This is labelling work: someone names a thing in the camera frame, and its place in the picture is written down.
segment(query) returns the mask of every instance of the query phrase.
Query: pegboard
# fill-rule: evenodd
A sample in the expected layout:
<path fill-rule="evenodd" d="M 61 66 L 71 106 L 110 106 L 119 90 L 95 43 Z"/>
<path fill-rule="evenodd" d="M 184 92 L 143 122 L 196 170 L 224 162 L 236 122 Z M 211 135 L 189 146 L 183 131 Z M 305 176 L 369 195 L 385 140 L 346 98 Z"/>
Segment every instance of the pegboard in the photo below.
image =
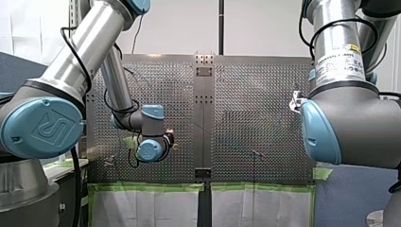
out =
<path fill-rule="evenodd" d="M 311 183 L 300 116 L 288 107 L 295 89 L 308 94 L 310 69 L 302 58 L 215 57 L 212 181 Z"/>
<path fill-rule="evenodd" d="M 88 135 L 88 156 L 93 160 L 90 181 L 193 183 L 193 56 L 157 59 L 125 56 L 124 60 L 124 66 L 133 72 L 133 75 L 126 72 L 131 97 L 141 104 L 165 107 L 165 127 L 174 129 L 179 149 L 171 150 L 160 163 L 132 168 L 128 163 L 129 149 L 122 141 L 131 134 L 111 127 L 111 112 L 103 101 L 105 85 L 100 72 L 94 80 L 94 91 L 87 98 L 93 107 L 88 108 L 88 120 L 93 122 L 88 122 L 88 131 L 93 130 L 89 135 L 94 135 L 92 138 Z"/>
<path fill-rule="evenodd" d="M 130 167 L 122 138 L 131 134 L 110 126 L 99 73 L 87 96 L 90 182 L 193 183 L 195 167 L 210 167 L 212 182 L 311 183 L 300 116 L 288 106 L 294 89 L 307 94 L 310 60 L 215 56 L 203 78 L 196 56 L 127 55 L 124 62 L 133 72 L 126 73 L 131 96 L 165 106 L 179 149 L 161 163 Z"/>

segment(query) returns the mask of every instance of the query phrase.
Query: end effector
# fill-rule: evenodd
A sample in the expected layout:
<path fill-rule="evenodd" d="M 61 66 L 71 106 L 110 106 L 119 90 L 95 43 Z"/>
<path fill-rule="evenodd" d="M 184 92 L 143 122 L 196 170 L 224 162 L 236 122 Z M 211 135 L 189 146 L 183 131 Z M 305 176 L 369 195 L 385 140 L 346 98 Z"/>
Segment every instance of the end effector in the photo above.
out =
<path fill-rule="evenodd" d="M 173 130 L 165 132 L 165 110 L 161 105 L 144 105 L 141 111 L 113 113 L 111 123 L 115 128 L 138 132 L 142 135 L 135 157 L 143 163 L 160 162 L 174 145 Z"/>

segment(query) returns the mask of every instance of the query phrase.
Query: white paper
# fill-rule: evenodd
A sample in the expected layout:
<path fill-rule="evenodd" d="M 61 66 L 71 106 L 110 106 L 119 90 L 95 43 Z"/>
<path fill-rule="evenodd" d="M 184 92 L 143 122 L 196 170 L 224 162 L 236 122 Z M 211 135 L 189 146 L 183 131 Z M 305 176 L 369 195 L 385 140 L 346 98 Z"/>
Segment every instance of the white paper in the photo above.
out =
<path fill-rule="evenodd" d="M 95 227 L 196 227 L 198 192 L 96 192 Z"/>
<path fill-rule="evenodd" d="M 9 0 L 0 0 L 0 38 L 11 37 Z"/>
<path fill-rule="evenodd" d="M 13 55 L 12 50 L 12 38 L 11 37 L 0 37 L 0 52 Z"/>
<path fill-rule="evenodd" d="M 94 202 L 95 226 L 132 226 L 136 220 L 135 192 L 98 192 Z"/>
<path fill-rule="evenodd" d="M 279 191 L 245 190 L 241 227 L 261 226 L 257 223 L 278 227 L 280 196 Z"/>
<path fill-rule="evenodd" d="M 30 61 L 41 62 L 40 38 L 12 38 L 14 55 Z"/>
<path fill-rule="evenodd" d="M 311 193 L 212 191 L 213 227 L 309 227 Z"/>
<path fill-rule="evenodd" d="M 212 191 L 213 227 L 240 227 L 244 191 Z"/>

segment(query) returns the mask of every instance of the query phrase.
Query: silver robot arm segment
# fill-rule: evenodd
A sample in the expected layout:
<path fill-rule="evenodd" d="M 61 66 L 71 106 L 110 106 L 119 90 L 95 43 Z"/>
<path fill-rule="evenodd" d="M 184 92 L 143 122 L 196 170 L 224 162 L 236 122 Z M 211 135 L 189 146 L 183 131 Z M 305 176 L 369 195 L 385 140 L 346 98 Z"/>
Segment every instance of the silver robot arm segment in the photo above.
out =
<path fill-rule="evenodd" d="M 107 55 L 101 66 L 101 72 L 111 101 L 112 125 L 121 130 L 138 132 L 138 136 L 142 134 L 142 142 L 135 153 L 138 161 L 144 163 L 162 161 L 174 144 L 173 134 L 165 133 L 164 107 L 144 105 L 138 110 L 139 103 L 134 103 L 131 99 L 125 69 L 116 48 L 113 47 Z"/>
<path fill-rule="evenodd" d="M 24 159 L 52 158 L 70 150 L 83 131 L 82 97 L 103 62 L 113 107 L 133 108 L 124 69 L 112 47 L 121 31 L 129 29 L 149 7 L 149 0 L 95 0 L 70 41 L 82 63 L 65 46 L 40 78 L 28 80 L 11 101 L 1 106 L 0 156 L 7 152 Z M 122 123 L 119 128 L 152 137 L 143 141 L 145 156 L 164 150 L 165 143 L 172 140 L 163 140 L 172 135 L 164 134 L 162 106 L 144 106 L 141 112 L 114 116 Z"/>
<path fill-rule="evenodd" d="M 383 10 L 383 2 L 393 2 L 391 13 Z M 373 7 L 376 3 L 380 10 Z M 355 21 L 335 23 L 317 35 L 316 87 L 301 106 L 305 149 L 318 162 L 399 168 L 401 103 L 381 100 L 378 89 L 365 80 L 365 70 L 376 62 L 400 1 L 312 0 L 307 18 L 316 32 L 329 23 L 355 19 L 359 7 L 370 17 L 390 19 L 370 20 L 382 28 L 377 28 L 381 38 L 369 52 L 363 51 L 372 45 L 371 31 L 362 26 L 360 44 Z"/>

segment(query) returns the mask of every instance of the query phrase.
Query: aluminum tube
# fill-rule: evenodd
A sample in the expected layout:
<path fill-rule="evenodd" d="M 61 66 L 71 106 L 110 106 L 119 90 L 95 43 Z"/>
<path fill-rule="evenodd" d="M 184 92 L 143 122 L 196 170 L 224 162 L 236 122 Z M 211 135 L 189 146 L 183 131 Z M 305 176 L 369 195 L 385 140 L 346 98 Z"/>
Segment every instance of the aluminum tube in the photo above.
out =
<path fill-rule="evenodd" d="M 373 48 L 367 53 L 364 53 L 362 56 L 365 72 L 366 74 L 369 74 L 372 72 L 373 67 L 376 66 L 377 61 L 381 56 L 381 52 L 384 48 L 384 45 L 386 44 L 387 39 L 389 38 L 390 33 L 392 32 L 392 27 L 394 26 L 395 21 L 397 20 L 397 16 L 388 18 L 375 18 L 365 15 L 363 19 L 374 24 L 379 34 L 379 40 L 375 48 Z M 359 30 L 359 41 L 361 49 L 365 50 L 369 48 L 369 46 L 373 43 L 374 38 L 375 36 L 372 29 L 362 24 Z"/>
<path fill-rule="evenodd" d="M 95 76 L 101 63 L 109 53 L 124 25 L 124 18 L 109 3 L 95 1 L 72 37 L 83 64 L 91 79 Z M 81 101 L 85 95 L 87 84 L 83 71 L 66 45 L 44 74 L 35 79 L 60 89 Z"/>
<path fill-rule="evenodd" d="M 359 6 L 360 0 L 314 0 L 307 9 L 307 18 L 316 32 L 328 23 L 355 18 Z M 347 22 L 328 27 L 317 37 L 314 45 L 317 86 L 339 80 L 365 80 L 360 51 L 354 54 L 351 49 L 359 49 L 357 23 Z M 354 60 L 360 67 L 352 72 L 347 71 L 345 68 L 352 65 L 345 62 Z"/>
<path fill-rule="evenodd" d="M 101 66 L 101 74 L 108 90 L 112 106 L 116 110 L 133 107 L 130 88 L 118 51 L 113 47 Z"/>

